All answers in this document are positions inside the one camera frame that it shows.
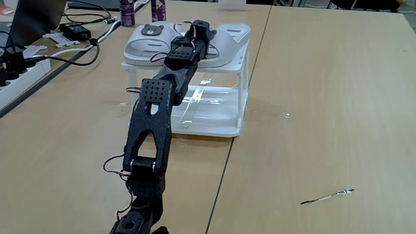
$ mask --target power strip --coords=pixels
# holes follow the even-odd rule
[[[6,81],[7,85],[0,87],[0,110],[18,98],[50,70],[51,63],[49,59],[46,59],[38,62],[32,68],[27,68],[27,71],[20,74],[19,78]]]

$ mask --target screw hole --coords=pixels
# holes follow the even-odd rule
[[[132,221],[129,221],[123,225],[124,229],[133,229],[134,227],[135,227],[135,224]]]

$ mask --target wooden table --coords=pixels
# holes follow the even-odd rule
[[[400,14],[273,7],[209,233],[415,233],[415,61]]]
[[[219,12],[216,3],[168,2],[168,20],[246,22],[257,56],[270,6]],[[150,6],[137,16],[149,23]],[[127,138],[127,74],[121,67],[134,29],[120,28],[101,44],[96,63],[70,66],[0,119],[0,230],[4,233],[108,233],[114,212],[129,201],[124,182],[102,170]],[[94,56],[88,52],[79,62]],[[141,77],[151,74],[139,73]],[[204,233],[232,139],[175,135],[164,215],[172,233]],[[155,154],[150,140],[139,152]],[[109,164],[120,168],[121,160]]]
[[[96,14],[106,14],[105,12],[100,12],[97,10],[79,10],[79,9],[67,9],[67,14],[84,14],[84,13],[96,13]],[[119,12],[111,12],[112,16],[120,16]],[[92,21],[96,20],[97,16],[70,16],[71,19],[77,20],[77,21]],[[68,20],[63,17],[61,20],[61,23],[67,23]],[[95,23],[90,25],[85,25],[85,27],[91,31],[92,38],[98,38],[101,35],[105,34],[111,27],[111,25],[106,25],[104,22],[102,23]],[[34,46],[47,46],[47,49],[41,50],[38,54],[39,55],[53,55],[54,53],[58,51],[62,51],[69,48],[85,48],[89,46],[89,42],[81,42],[79,45],[73,45],[71,47],[62,47],[57,48],[56,42],[52,41],[49,38],[40,38],[34,43],[32,43]],[[66,60],[70,60],[75,57],[82,56],[83,53],[80,52],[70,52],[70,53],[64,53],[59,55],[58,57]],[[94,54],[91,54],[90,60],[94,58]],[[3,109],[0,109],[0,117],[2,117],[5,113],[10,111],[10,109],[14,108],[16,105],[19,105],[24,99],[31,95],[33,92],[35,92],[38,88],[38,86],[41,86],[40,84],[44,84],[48,82],[50,79],[53,79],[56,74],[60,73],[60,70],[64,70],[66,68],[66,64],[64,62],[58,61],[58,60],[50,60],[51,62],[51,71],[49,71],[47,74],[45,74],[41,79],[39,79],[36,84],[32,85],[30,88],[28,88],[24,93],[22,93],[18,98],[16,98],[14,101],[10,102],[9,105]]]

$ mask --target robotic arm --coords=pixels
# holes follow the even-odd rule
[[[160,72],[152,79],[143,79],[140,97],[131,116],[123,159],[123,169],[131,172],[125,185],[136,199],[130,211],[114,224],[110,234],[149,234],[152,225],[160,220],[172,138],[172,107],[182,103],[198,62],[207,56],[209,41],[215,33],[209,30],[209,23],[194,21],[185,36],[172,41]],[[137,155],[149,134],[155,139],[156,158]],[[161,227],[153,234],[168,234],[168,230]]]

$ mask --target purple bottle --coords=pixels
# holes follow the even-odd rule
[[[151,3],[151,20],[166,21],[166,0],[150,0]]]
[[[123,26],[130,27],[136,24],[135,4],[133,0],[120,0],[120,15]]]

